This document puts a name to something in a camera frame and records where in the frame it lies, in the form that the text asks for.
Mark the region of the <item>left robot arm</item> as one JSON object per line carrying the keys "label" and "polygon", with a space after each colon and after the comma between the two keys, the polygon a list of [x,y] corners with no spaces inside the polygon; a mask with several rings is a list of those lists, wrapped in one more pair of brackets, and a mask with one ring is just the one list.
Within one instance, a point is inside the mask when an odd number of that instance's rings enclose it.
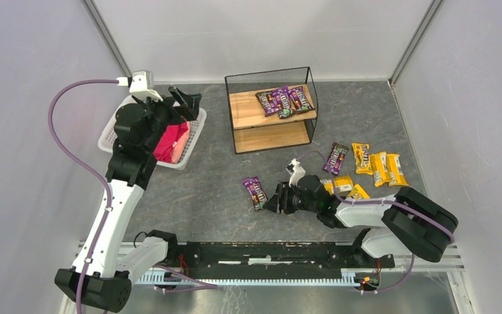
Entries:
{"label": "left robot arm", "polygon": [[101,205],[79,255],[55,276],[56,286],[76,305],[117,313],[127,303],[135,282],[151,267],[179,257],[176,235],[152,230],[125,257],[118,253],[128,222],[157,164],[154,151],[167,128],[199,119],[201,94],[169,88],[161,96],[151,88],[132,89],[107,128],[115,138],[105,175]]}

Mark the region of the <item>yellow M&M candy bag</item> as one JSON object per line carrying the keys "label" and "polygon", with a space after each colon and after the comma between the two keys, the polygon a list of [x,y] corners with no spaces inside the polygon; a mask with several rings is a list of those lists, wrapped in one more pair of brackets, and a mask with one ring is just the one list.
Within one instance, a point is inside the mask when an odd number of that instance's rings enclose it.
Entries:
{"label": "yellow M&M candy bag", "polygon": [[366,200],[371,198],[360,184],[355,184],[352,187],[351,191],[349,191],[349,193],[346,195],[346,197],[355,200]]}

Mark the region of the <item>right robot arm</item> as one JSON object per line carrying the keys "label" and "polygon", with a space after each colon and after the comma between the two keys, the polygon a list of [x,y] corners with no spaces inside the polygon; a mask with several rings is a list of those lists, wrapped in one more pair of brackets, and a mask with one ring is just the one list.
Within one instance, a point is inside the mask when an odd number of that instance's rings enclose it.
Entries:
{"label": "right robot arm", "polygon": [[360,249],[373,258],[411,253],[437,263],[455,242],[458,219],[411,187],[382,198],[358,199],[330,194],[315,175],[305,175],[295,185],[280,182],[274,196],[260,209],[276,214],[314,213],[329,228],[363,227]]}

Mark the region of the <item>yellow candy bag backside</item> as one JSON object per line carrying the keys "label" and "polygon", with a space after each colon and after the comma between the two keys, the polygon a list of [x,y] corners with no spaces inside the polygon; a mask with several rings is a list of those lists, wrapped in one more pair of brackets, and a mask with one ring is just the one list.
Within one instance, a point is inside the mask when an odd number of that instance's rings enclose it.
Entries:
{"label": "yellow candy bag backside", "polygon": [[322,179],[320,182],[330,194],[350,192],[354,186],[352,178],[349,175],[335,177],[335,184],[332,183],[331,179]]}

